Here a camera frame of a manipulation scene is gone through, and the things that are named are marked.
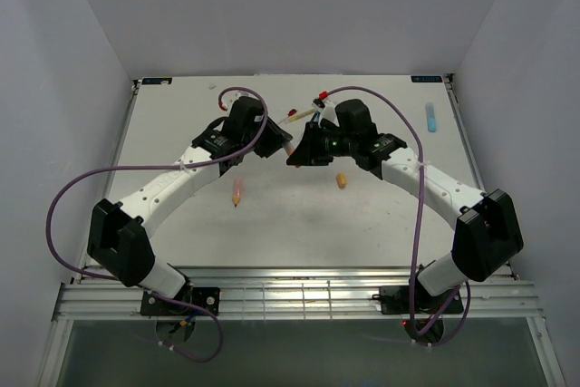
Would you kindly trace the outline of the yellow pen cap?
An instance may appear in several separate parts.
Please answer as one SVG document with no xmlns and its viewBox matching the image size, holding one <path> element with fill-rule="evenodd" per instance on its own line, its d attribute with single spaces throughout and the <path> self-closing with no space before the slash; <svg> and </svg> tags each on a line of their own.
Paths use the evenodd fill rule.
<svg viewBox="0 0 580 387">
<path fill-rule="evenodd" d="M 348 184 L 348 181 L 347 181 L 346 176 L 343 173 L 338 173 L 336 175 L 336 178 L 335 179 L 336 179 L 336 184 L 337 184 L 337 186 L 338 186 L 339 189 L 345 189 L 346 188 L 346 186 Z"/>
</svg>

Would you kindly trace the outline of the orange highlighter pen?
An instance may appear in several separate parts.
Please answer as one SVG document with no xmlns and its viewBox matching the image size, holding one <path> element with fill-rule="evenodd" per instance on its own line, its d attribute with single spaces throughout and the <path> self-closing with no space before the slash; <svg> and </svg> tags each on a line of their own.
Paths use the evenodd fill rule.
<svg viewBox="0 0 580 387">
<path fill-rule="evenodd" d="M 291 156 L 294 152 L 294 147 L 290 141 L 285 142 L 283 144 L 283 148 L 284 148 L 287 156 Z"/>
</svg>

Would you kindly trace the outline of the yellow highlighter pen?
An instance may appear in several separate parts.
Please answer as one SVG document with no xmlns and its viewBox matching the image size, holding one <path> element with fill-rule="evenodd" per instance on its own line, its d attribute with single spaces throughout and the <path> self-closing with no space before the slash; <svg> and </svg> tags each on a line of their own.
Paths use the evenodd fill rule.
<svg viewBox="0 0 580 387">
<path fill-rule="evenodd" d="M 232 189 L 232 203 L 233 203 L 235 208 L 237 208 L 241 202 L 242 191 L 243 191 L 243 180 L 242 179 L 235 179 L 234 183 L 233 183 L 233 189 Z"/>
</svg>

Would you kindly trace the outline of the blue highlighter pen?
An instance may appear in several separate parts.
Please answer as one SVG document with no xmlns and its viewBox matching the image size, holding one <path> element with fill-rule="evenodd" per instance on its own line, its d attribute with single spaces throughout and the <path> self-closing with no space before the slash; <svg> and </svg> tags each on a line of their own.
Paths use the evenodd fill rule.
<svg viewBox="0 0 580 387">
<path fill-rule="evenodd" d="M 428 132 L 435 133 L 438 130 L 438 123 L 436 119 L 435 107 L 432 102 L 425 104 L 425 114 Z"/>
</svg>

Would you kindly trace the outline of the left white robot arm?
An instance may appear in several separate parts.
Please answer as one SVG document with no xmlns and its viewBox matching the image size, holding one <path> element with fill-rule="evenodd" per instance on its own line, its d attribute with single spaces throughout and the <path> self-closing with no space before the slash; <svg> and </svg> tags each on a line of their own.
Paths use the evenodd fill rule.
<svg viewBox="0 0 580 387">
<path fill-rule="evenodd" d="M 268 158 L 289 146 L 292 135 L 268 120 L 254 146 L 262 118 L 237 122 L 232 116 L 212 121 L 186 148 L 173 170 L 129 196 L 113 203 L 103 199 L 92 210 L 88 255 L 127 287 L 140 286 L 160 295 L 173 314 L 186 312 L 192 293 L 188 279 L 169 263 L 155 256 L 150 244 L 163 221 L 198 190 L 218 180 L 243 157 L 221 158 L 239 150 Z"/>
</svg>

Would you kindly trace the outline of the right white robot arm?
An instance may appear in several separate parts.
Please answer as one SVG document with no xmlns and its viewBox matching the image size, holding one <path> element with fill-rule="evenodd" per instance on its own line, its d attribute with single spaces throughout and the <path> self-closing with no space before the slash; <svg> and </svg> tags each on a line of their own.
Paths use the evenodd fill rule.
<svg viewBox="0 0 580 387">
<path fill-rule="evenodd" d="M 327 166 L 338 157 L 395 185 L 443 218 L 454 232 L 451 250 L 422 268 L 409 290 L 411 305 L 429 312 L 442 294 L 467 280 L 483 282 L 524 245 L 512 198 L 486 193 L 420 161 L 400 138 L 372 131 L 348 134 L 329 121 L 309 122 L 289 166 Z"/>
</svg>

